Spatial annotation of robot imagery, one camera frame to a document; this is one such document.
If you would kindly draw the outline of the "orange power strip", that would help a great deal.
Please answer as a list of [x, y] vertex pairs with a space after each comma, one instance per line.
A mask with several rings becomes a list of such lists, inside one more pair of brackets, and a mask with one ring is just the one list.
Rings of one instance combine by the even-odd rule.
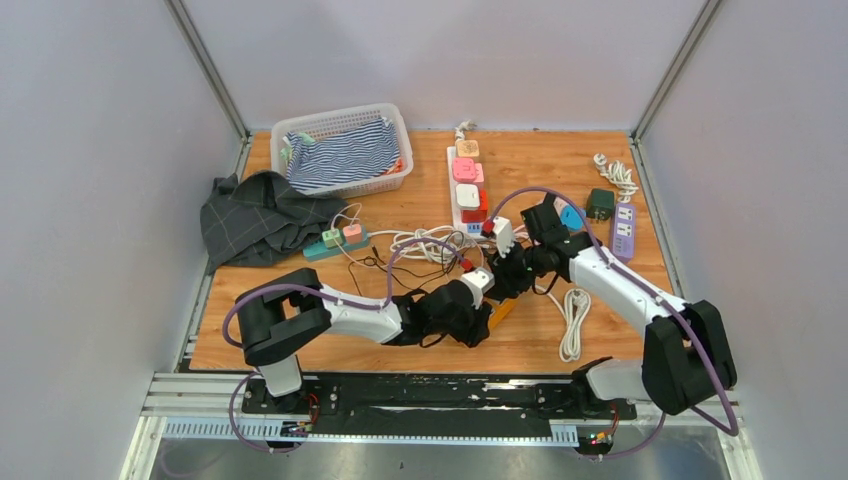
[[505, 299], [496, 302], [488, 319], [489, 330], [494, 330], [514, 310], [518, 301], [516, 299]]

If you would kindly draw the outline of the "dark green plug adapter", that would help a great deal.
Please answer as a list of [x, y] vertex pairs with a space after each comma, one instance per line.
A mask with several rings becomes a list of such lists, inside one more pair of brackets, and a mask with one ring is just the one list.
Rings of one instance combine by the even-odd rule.
[[616, 195], [606, 189], [593, 188], [587, 197], [586, 215], [597, 221], [609, 220], [614, 213]]

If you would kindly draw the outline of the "purple power strip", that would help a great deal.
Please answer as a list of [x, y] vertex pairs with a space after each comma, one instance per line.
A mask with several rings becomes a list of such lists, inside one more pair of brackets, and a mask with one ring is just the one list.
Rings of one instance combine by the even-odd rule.
[[611, 217], [608, 248], [613, 256], [627, 264], [635, 256], [636, 209], [628, 203], [617, 203]]

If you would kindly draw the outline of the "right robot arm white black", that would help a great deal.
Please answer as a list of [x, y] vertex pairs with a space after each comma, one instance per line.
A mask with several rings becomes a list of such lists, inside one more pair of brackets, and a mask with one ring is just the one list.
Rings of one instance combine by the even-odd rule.
[[611, 400], [653, 402], [677, 415], [713, 396], [724, 398], [738, 381], [724, 324], [706, 300], [690, 302], [649, 284], [612, 256], [589, 232], [572, 234], [550, 203], [522, 213], [530, 245], [515, 238], [508, 219], [486, 220], [483, 236], [496, 245], [487, 258], [495, 284], [488, 296], [503, 300], [529, 291], [538, 277], [554, 274], [601, 300], [643, 339], [637, 361], [605, 357], [580, 367], [571, 403], [596, 417]]

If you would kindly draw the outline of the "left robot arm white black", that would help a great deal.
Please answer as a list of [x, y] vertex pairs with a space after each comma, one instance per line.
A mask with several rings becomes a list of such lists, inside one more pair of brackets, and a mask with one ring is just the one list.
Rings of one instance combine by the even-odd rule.
[[450, 336], [475, 347], [489, 335], [492, 312], [484, 295], [495, 284], [482, 268], [431, 292], [367, 298], [333, 289], [311, 268], [301, 268], [243, 293], [225, 320], [238, 322], [234, 339], [247, 365], [265, 381], [268, 400], [283, 413], [298, 411], [306, 400], [298, 351], [323, 334], [361, 337], [389, 346], [423, 345], [430, 336]]

